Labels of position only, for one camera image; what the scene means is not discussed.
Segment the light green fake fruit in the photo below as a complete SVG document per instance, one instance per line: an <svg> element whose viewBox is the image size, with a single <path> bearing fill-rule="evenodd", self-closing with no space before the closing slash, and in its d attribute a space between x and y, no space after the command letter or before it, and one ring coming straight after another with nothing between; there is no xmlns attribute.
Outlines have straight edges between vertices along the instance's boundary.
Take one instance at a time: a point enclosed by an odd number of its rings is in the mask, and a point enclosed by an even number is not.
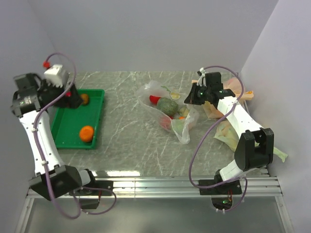
<svg viewBox="0 0 311 233"><path fill-rule="evenodd" d="M184 129L185 120L184 119L174 119L172 120L172 130L176 135L182 135Z"/></svg>

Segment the small brown-orange fake fruit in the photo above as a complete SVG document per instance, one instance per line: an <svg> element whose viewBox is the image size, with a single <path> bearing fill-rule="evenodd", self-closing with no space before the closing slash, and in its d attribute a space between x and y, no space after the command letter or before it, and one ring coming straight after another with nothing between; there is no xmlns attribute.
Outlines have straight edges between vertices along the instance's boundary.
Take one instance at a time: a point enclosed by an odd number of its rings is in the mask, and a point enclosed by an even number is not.
<svg viewBox="0 0 311 233"><path fill-rule="evenodd" d="M80 95L81 99L82 99L82 105L88 105L89 104L89 95L88 94L85 94L85 93L82 93Z"/></svg>

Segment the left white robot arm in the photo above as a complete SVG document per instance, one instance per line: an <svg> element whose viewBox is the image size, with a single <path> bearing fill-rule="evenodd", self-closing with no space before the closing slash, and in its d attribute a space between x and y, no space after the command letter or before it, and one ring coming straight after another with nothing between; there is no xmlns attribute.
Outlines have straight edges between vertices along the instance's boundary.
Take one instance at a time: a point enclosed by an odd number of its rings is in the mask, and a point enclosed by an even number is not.
<svg viewBox="0 0 311 233"><path fill-rule="evenodd" d="M96 193L98 183L92 172L65 165L51 132L49 107L75 109L82 104L74 84L57 87L36 73L15 76L13 80L17 91L13 94L11 111L26 131L35 162L35 177L29 181L30 188L47 200L77 188L86 195Z"/></svg>

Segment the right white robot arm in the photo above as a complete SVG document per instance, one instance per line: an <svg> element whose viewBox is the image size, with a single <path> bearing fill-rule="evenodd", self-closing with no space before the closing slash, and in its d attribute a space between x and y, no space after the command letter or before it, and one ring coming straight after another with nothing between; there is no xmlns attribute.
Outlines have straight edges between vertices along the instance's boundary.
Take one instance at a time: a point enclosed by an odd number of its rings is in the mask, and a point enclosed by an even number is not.
<svg viewBox="0 0 311 233"><path fill-rule="evenodd" d="M255 122L240 105L240 98L232 90L224 89L219 72L207 73L201 69L198 74L200 78L192 84L185 103L203 105L207 101L214 105L239 137L233 161L218 171L212 185L205 187L224 194L231 188L231 182L273 161L274 132Z"/></svg>

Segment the green fake melon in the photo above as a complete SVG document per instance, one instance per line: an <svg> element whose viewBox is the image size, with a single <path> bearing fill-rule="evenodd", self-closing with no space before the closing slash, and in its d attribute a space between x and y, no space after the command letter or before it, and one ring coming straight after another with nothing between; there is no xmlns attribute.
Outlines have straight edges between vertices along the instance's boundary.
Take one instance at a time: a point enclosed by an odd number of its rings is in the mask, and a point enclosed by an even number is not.
<svg viewBox="0 0 311 233"><path fill-rule="evenodd" d="M163 112L164 114L172 117L178 111L178 104L172 99L161 97L161 99L158 101L156 105L156 108L161 112Z"/></svg>

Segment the clear lemon-print plastic bag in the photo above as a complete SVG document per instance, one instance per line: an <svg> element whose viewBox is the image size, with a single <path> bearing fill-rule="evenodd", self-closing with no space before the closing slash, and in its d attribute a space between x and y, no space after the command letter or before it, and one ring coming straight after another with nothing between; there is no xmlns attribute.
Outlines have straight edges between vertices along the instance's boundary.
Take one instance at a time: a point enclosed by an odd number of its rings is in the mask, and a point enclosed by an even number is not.
<svg viewBox="0 0 311 233"><path fill-rule="evenodd" d="M182 144L190 142L190 130L199 118L198 111L184 100L187 95L151 80L136 91L138 102L164 130Z"/></svg>

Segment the orange fake persimmon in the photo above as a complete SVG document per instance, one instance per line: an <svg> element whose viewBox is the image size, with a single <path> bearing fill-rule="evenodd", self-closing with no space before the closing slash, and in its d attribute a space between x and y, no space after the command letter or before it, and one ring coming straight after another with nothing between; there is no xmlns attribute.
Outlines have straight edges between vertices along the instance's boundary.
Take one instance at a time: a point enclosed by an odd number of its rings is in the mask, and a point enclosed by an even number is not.
<svg viewBox="0 0 311 233"><path fill-rule="evenodd" d="M81 128L79 132L79 138L82 142L89 143L94 137L94 128L92 126L86 125Z"/></svg>

